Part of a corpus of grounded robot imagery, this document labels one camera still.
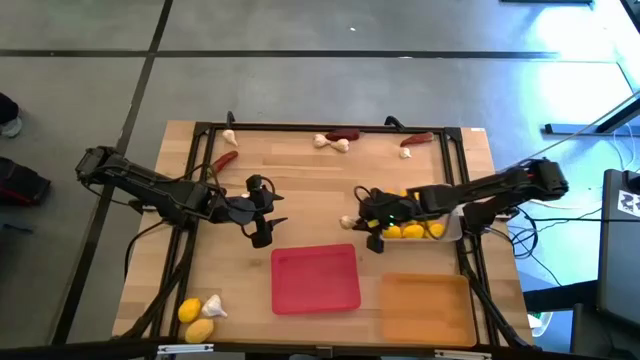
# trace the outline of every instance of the table leg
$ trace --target table leg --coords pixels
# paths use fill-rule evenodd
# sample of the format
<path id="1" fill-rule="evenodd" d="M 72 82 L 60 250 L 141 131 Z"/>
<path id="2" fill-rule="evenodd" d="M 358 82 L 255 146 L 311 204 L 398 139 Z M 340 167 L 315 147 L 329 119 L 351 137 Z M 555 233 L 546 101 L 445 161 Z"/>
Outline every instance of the table leg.
<path id="1" fill-rule="evenodd" d="M 595 306 L 598 281 L 585 281 L 544 290 L 524 292 L 527 311 L 542 312 L 573 308 L 577 303 Z"/>

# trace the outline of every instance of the lemon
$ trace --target lemon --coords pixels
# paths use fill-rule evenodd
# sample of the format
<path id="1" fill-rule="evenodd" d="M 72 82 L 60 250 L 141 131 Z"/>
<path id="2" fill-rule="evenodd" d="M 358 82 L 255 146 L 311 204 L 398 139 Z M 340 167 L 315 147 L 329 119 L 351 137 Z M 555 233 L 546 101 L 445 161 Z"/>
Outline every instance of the lemon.
<path id="1" fill-rule="evenodd" d="M 184 340 L 189 344 L 200 344 L 213 334 L 213 319 L 199 319 L 189 325 Z"/>
<path id="2" fill-rule="evenodd" d="M 433 236 L 435 237 L 440 237 L 442 236 L 442 234 L 444 234 L 444 226 L 442 226 L 442 224 L 431 224 L 429 225 L 429 232 L 431 232 L 431 234 L 433 234 Z"/>
<path id="3" fill-rule="evenodd" d="M 421 238 L 424 235 L 424 228 L 420 225 L 409 225 L 402 231 L 403 238 Z"/>
<path id="4" fill-rule="evenodd" d="M 187 299 L 178 309 L 178 319 L 181 323 L 188 324 L 198 317 L 201 308 L 202 303 L 200 302 L 200 299 Z"/>
<path id="5" fill-rule="evenodd" d="M 382 236 L 387 239 L 400 239 L 402 237 L 402 230 L 399 226 L 389 226 L 382 231 Z"/>

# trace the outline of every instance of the wooden table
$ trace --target wooden table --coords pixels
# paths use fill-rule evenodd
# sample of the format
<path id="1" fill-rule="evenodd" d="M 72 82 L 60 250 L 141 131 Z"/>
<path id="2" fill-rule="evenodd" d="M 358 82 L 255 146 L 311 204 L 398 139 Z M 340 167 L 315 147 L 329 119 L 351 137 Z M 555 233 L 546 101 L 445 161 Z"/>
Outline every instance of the wooden table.
<path id="1" fill-rule="evenodd" d="M 194 126 L 194 122 L 168 122 L 157 172 L 170 177 L 183 174 Z M 471 179 L 494 173 L 484 129 L 464 128 L 462 134 Z M 253 249 L 237 225 L 200 222 L 187 298 L 198 297 L 204 302 L 211 295 L 219 294 L 229 313 L 227 319 L 216 318 L 211 341 L 389 345 L 381 337 L 379 327 L 380 276 L 387 272 L 459 273 L 453 243 L 387 242 L 384 254 L 379 255 L 366 248 L 366 233 L 345 231 L 338 225 L 342 215 L 357 216 L 358 204 L 352 194 L 355 185 L 403 189 L 444 183 L 437 141 L 413 147 L 413 157 L 401 160 L 398 144 L 406 135 L 364 134 L 352 143 L 347 154 L 329 147 L 313 148 L 312 136 L 308 132 L 236 132 L 240 156 L 221 172 L 221 185 L 230 195 L 239 195 L 245 191 L 244 181 L 250 175 L 271 178 L 276 192 L 285 200 L 275 204 L 275 211 L 267 219 L 286 216 L 289 220 L 276 227 L 273 244 L 263 249 Z M 213 159 L 232 149 L 235 148 L 225 143 L 218 132 Z M 158 220 L 157 215 L 147 214 L 140 228 Z M 494 226 L 506 231 L 504 224 Z M 138 240 L 114 335 L 128 330 L 156 295 L 170 233 L 171 228 L 163 226 Z M 351 243 L 356 248 L 362 295 L 360 309 L 323 315 L 275 315 L 271 311 L 271 251 L 339 243 Z M 532 343 L 511 245 L 495 235 L 483 236 L 482 243 L 492 298 L 518 334 Z M 480 340 L 488 343 L 482 306 L 477 298 L 474 304 Z M 172 309 L 173 299 L 170 299 L 165 309 L 163 335 L 168 332 Z"/>

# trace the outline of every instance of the gray floor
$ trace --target gray floor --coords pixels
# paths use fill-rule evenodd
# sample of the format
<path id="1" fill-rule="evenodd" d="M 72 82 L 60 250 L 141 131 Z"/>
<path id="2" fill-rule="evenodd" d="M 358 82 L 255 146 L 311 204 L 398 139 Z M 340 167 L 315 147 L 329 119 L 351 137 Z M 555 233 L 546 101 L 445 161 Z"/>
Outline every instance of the gray floor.
<path id="1" fill-rule="evenodd" d="M 0 49 L 146 50 L 162 4 L 0 0 Z M 127 156 L 152 167 L 167 120 L 222 121 L 228 110 L 251 122 L 381 124 L 393 114 L 406 124 L 487 128 L 501 168 L 557 140 L 541 135 L 542 124 L 590 122 L 631 94 L 604 27 L 586 6 L 497 0 L 176 0 L 162 50 L 552 51 L 565 58 L 158 58 Z M 0 235 L 0 347 L 48 341 L 95 205 L 73 168 L 84 148 L 115 144 L 143 61 L 0 57 L 0 91 L 26 114 L 20 137 L 0 139 L 0 156 L 53 181 L 42 207 L 0 208 L 36 227 L 30 236 Z M 620 142 L 631 148 L 629 138 Z M 571 140 L 546 155 L 569 178 L 562 202 L 570 205 L 597 200 L 602 171 L 620 167 L 606 139 Z M 539 216 L 589 210 L 527 208 Z M 124 249 L 138 223 L 131 210 L 111 207 L 70 341 L 110 336 Z M 562 283 L 589 280 L 598 241 L 597 224 L 557 226 L 541 236 L 536 255 Z M 518 266 L 553 282 L 535 262 Z"/>

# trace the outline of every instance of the red tray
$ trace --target red tray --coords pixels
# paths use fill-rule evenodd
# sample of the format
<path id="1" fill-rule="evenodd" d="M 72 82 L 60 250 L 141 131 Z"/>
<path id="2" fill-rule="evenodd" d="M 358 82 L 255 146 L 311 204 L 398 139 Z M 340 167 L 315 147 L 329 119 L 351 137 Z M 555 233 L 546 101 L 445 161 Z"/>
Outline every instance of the red tray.
<path id="1" fill-rule="evenodd" d="M 360 307 L 351 244 L 276 249 L 271 253 L 271 308 L 278 315 Z"/>

